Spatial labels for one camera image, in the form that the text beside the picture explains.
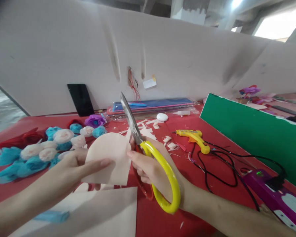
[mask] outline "yellow scissors handle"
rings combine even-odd
[[[155,199],[161,206],[161,208],[167,213],[175,213],[181,202],[181,193],[180,193],[180,186],[176,179],[176,176],[167,162],[167,160],[161,155],[161,153],[151,144],[149,141],[144,141],[140,144],[140,146],[144,149],[147,156],[152,157],[152,155],[157,159],[157,161],[161,164],[162,168],[164,169],[165,173],[167,174],[171,187],[172,187],[172,194],[173,200],[172,203],[169,203],[160,191],[152,184],[153,192]]]

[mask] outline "green indicator light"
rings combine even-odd
[[[263,177],[263,176],[264,176],[264,174],[263,174],[261,171],[258,171],[258,172],[256,173],[256,175],[257,175],[257,176],[260,176],[260,177]]]

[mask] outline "black phone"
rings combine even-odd
[[[80,117],[94,114],[88,88],[85,84],[68,84],[68,89]]]

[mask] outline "black power cord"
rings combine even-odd
[[[278,191],[283,187],[283,183],[284,183],[284,180],[287,177],[287,174],[286,174],[286,171],[285,171],[284,167],[282,165],[280,165],[279,163],[277,163],[276,161],[271,160],[271,159],[266,158],[266,157],[263,157],[263,156],[257,156],[257,155],[238,155],[238,154],[235,154],[235,153],[233,153],[231,151],[228,151],[228,150],[226,150],[226,149],[224,149],[224,148],[222,148],[220,146],[217,146],[217,145],[215,145],[213,143],[210,143],[210,142],[207,142],[207,141],[205,141],[205,142],[208,143],[208,144],[211,144],[213,146],[216,146],[219,149],[224,150],[224,151],[226,151],[226,152],[228,152],[228,153],[230,153],[232,155],[238,156],[238,157],[255,157],[255,158],[260,158],[260,159],[267,160],[267,161],[270,161],[270,162],[276,164],[281,169],[281,172],[279,173],[278,176],[267,180],[265,183],[275,191]]]
[[[227,182],[223,181],[222,179],[218,178],[216,175],[214,175],[213,173],[207,171],[206,169],[206,166],[204,164],[204,162],[202,161],[201,157],[200,157],[200,153],[201,151],[199,151],[197,153],[197,156],[198,156],[198,159],[200,160],[200,162],[202,163],[202,165],[204,166],[204,169],[202,169],[199,165],[197,165],[194,160],[193,160],[193,153],[194,153],[194,150],[195,150],[195,147],[196,147],[196,143],[194,143],[194,147],[193,147],[193,150],[192,150],[192,153],[191,153],[191,160],[193,162],[193,164],[204,171],[205,173],[205,184],[206,184],[206,187],[208,189],[209,192],[213,193],[213,191],[210,189],[209,185],[208,185],[208,181],[207,181],[207,174],[210,174],[211,176],[215,177],[216,179],[218,179],[220,182],[224,183],[225,185],[228,185],[230,187],[237,187],[238,186],[238,179],[237,179],[237,176],[239,177],[240,181],[243,183],[244,187],[246,188],[246,190],[248,191],[250,197],[252,198],[253,202],[254,202],[254,205],[256,207],[256,210],[257,211],[260,211],[260,208],[259,208],[259,205],[255,199],[255,197],[253,196],[252,192],[250,191],[250,189],[248,188],[248,186],[246,185],[246,183],[243,181],[241,175],[238,173],[238,171],[236,170],[235,166],[234,166],[234,162],[233,160],[231,159],[231,157],[229,155],[227,155],[226,153],[222,152],[222,151],[211,151],[210,153],[217,156],[219,159],[221,159],[222,161],[224,161],[227,165],[229,165],[231,168],[232,168],[232,171],[233,171],[233,175],[234,175],[234,178],[235,178],[235,184],[228,184]],[[217,153],[222,153],[224,155],[226,155],[230,160],[231,160],[231,164],[225,160],[224,158],[222,158],[220,155],[218,155]]]

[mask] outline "glue bottle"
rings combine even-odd
[[[182,111],[177,111],[173,114],[177,114],[177,115],[180,115],[181,117],[185,116],[185,115],[190,115],[191,112],[189,110],[182,110]]]

